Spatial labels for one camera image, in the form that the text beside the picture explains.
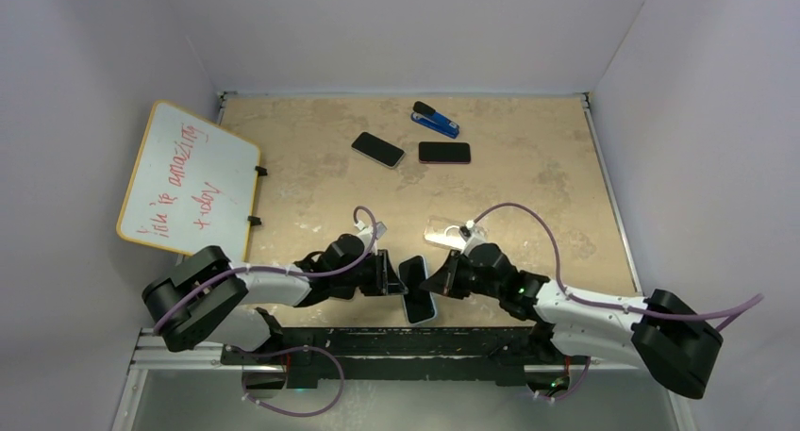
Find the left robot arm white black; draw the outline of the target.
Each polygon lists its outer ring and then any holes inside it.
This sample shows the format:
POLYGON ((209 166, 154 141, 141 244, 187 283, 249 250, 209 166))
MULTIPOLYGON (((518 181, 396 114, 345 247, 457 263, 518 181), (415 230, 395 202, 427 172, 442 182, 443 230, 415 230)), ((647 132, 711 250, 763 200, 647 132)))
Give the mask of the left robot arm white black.
POLYGON ((391 296, 408 287, 370 234, 342 234, 324 251, 287 267, 234 263, 216 245, 174 266, 142 291, 154 332, 171 352, 213 341, 243 349, 259 364, 281 351, 281 328, 263 306, 310 307, 329 299, 391 296))

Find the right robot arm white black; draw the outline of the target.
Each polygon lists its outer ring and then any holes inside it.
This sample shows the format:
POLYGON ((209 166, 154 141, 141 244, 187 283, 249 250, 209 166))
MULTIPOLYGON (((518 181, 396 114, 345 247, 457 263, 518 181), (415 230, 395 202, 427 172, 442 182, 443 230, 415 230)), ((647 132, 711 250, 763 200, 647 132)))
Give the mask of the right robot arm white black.
POLYGON ((648 371, 665 389, 704 397, 724 339, 675 294, 614 296, 562 289, 543 274, 520 270, 494 243, 453 250, 420 284, 422 290, 464 299, 497 300, 511 317, 533 321, 529 348, 543 362, 560 355, 586 356, 648 371))

